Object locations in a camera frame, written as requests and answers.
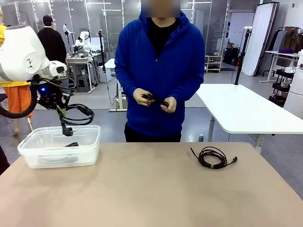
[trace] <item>fluorescent light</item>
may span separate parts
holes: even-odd
[[[88,2],[87,4],[111,4],[111,2],[101,3],[101,2]]]
[[[205,4],[205,3],[212,3],[212,2],[211,1],[188,2],[188,4]]]
[[[120,9],[102,9],[102,11],[121,11]]]

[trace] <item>man's left hand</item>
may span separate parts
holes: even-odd
[[[168,107],[161,105],[161,108],[163,111],[167,112],[168,114],[172,114],[176,111],[176,107],[177,107],[177,101],[174,97],[168,97],[165,99],[165,102],[167,102],[169,104]]]

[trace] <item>brown table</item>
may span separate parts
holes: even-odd
[[[200,166],[206,145],[225,169]],[[0,177],[1,227],[302,227],[303,201],[247,143],[103,143],[93,166]]]

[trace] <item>blue hoodie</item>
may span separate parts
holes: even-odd
[[[128,97],[129,126],[147,136],[169,136],[180,133],[185,118],[185,101],[203,83],[205,47],[200,31],[180,13],[179,26],[156,59],[148,39],[151,20],[141,13],[120,33],[115,58],[115,72]],[[164,112],[157,103],[150,107],[137,104],[133,98],[136,88],[149,91],[164,100],[174,97],[174,113]]]

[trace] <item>black hair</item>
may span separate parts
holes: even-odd
[[[43,21],[43,24],[45,26],[51,26],[52,25],[52,21]]]

